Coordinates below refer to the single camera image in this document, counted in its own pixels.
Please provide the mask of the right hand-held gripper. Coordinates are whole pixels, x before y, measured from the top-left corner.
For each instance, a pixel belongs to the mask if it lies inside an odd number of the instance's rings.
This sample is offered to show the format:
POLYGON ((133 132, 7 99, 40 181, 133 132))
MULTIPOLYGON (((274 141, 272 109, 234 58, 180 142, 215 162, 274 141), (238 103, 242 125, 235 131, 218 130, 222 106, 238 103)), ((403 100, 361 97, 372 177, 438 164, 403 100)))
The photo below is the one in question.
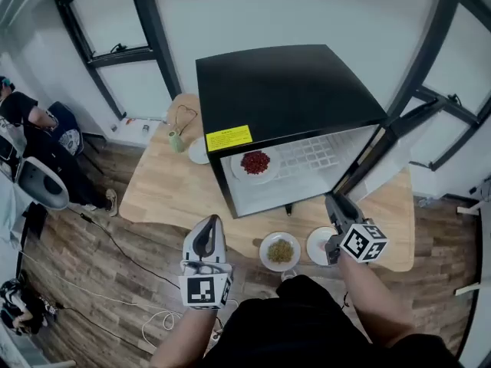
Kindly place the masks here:
POLYGON ((325 244, 328 265, 336 265, 343 251, 358 263, 379 259, 388 245, 387 236, 375 225, 363 222, 360 208, 347 196, 329 192, 325 194, 325 207, 331 224, 348 227, 332 235, 325 244))

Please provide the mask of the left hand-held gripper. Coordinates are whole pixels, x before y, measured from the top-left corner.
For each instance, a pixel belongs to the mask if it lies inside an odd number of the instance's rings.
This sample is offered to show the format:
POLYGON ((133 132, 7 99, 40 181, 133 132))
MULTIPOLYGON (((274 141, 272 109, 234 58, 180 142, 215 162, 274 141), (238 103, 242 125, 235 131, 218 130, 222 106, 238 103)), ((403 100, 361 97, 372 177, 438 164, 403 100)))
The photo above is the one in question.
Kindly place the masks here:
POLYGON ((233 267, 226 260, 226 239, 218 215, 203 219, 185 237, 180 267, 184 306, 215 311, 225 307, 233 283, 233 267))

